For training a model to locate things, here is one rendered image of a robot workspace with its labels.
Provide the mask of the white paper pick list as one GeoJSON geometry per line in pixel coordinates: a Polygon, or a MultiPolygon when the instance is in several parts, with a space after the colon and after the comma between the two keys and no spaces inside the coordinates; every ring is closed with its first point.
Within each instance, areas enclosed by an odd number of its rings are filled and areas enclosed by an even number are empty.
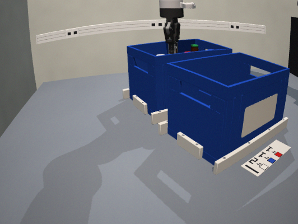
{"type": "Polygon", "coordinates": [[[291,147],[285,145],[284,143],[275,140],[264,150],[241,165],[241,167],[258,177],[272,166],[280,157],[282,157],[290,148],[291,147]]]}

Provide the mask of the blue plastic crate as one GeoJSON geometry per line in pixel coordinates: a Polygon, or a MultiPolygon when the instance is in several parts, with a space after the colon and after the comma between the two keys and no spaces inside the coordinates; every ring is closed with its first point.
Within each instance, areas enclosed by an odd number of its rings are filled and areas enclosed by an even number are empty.
{"type": "Polygon", "coordinates": [[[130,99],[133,100],[133,95],[138,96],[147,104],[150,115],[165,110],[167,63],[222,54],[217,44],[200,39],[179,40],[178,53],[175,54],[169,54],[169,46],[165,41],[127,46],[130,99]],[[198,51],[191,52],[192,44],[198,45],[198,51]]]}
{"type": "Polygon", "coordinates": [[[288,85],[275,63],[239,52],[167,63],[166,72],[167,133],[203,146],[212,165],[283,118],[288,85]],[[254,76],[251,66],[271,73],[254,76]]]}

